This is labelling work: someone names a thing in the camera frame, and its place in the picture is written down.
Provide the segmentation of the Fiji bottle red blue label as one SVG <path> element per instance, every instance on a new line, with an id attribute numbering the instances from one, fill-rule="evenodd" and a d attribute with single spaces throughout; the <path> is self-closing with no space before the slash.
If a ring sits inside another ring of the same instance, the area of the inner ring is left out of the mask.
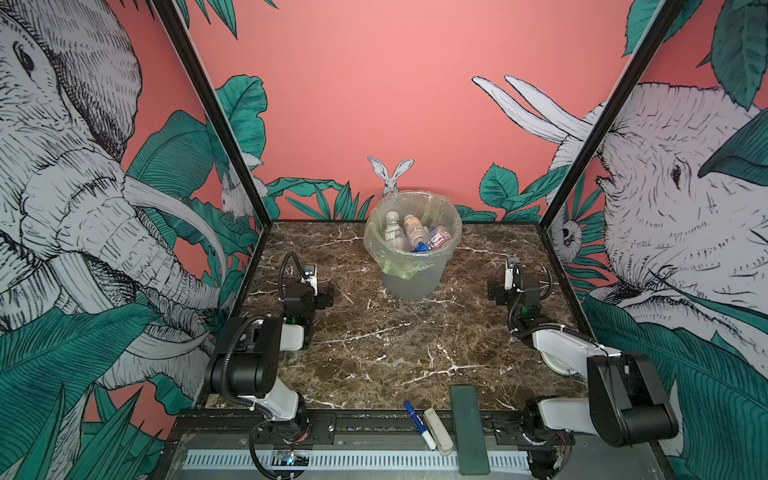
<path id="1" fill-rule="evenodd" d="M 442 224 L 438 224 L 431 228 L 429 231 L 429 248 L 436 250 L 444 247 L 450 240 L 452 235 L 448 228 Z"/>

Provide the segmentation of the clear bottle green cap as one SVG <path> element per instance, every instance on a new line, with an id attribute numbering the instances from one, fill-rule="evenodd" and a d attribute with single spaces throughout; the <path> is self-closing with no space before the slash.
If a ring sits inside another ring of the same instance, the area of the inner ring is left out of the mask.
<path id="1" fill-rule="evenodd" d="M 384 232 L 385 243 L 393 250 L 410 252 L 411 243 L 400 225 L 400 217 L 396 211 L 386 213 L 386 228 Z"/>

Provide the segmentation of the clear bottle yellow inside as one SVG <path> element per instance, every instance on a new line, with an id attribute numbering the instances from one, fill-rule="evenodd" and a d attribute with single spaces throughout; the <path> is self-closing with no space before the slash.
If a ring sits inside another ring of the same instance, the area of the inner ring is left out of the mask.
<path id="1" fill-rule="evenodd" d="M 403 229 L 411 243 L 413 249 L 419 242 L 429 243 L 428 231 L 425 229 L 421 220 L 415 215 L 408 214 L 403 220 Z"/>

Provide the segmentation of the clear bottle blue label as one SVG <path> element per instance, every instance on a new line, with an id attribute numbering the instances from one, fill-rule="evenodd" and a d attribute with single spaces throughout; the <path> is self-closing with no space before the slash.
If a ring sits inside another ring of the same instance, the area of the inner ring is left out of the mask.
<path id="1" fill-rule="evenodd" d="M 412 252 L 413 253 L 424 253 L 430 251 L 431 248 L 428 244 L 424 242 L 419 242 L 416 246 L 413 247 Z"/>

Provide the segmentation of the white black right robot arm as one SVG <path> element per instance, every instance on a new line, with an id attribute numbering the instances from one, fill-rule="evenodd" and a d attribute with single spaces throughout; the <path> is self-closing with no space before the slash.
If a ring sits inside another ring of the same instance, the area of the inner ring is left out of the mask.
<path id="1" fill-rule="evenodd" d="M 522 419 L 529 441 L 571 432 L 622 447 L 676 437 L 679 423 L 650 358 L 605 346 L 544 315 L 541 302 L 553 289 L 525 273 L 516 257 L 506 260 L 501 282 L 488 283 L 488 298 L 507 309 L 511 337 L 537 351 L 554 373 L 587 384 L 585 398 L 529 401 Z"/>

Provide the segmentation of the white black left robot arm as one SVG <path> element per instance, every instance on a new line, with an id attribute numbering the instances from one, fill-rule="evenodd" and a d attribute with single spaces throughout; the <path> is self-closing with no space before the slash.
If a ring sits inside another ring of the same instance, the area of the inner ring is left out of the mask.
<path id="1" fill-rule="evenodd" d="M 230 404 L 260 414 L 283 441 L 296 444 L 311 433 L 304 397 L 278 376 L 283 352 L 306 350 L 319 310 L 334 303 L 334 289 L 318 286 L 317 267 L 287 253 L 278 272 L 279 317 L 233 317 L 221 330 L 204 373 L 204 387 Z"/>

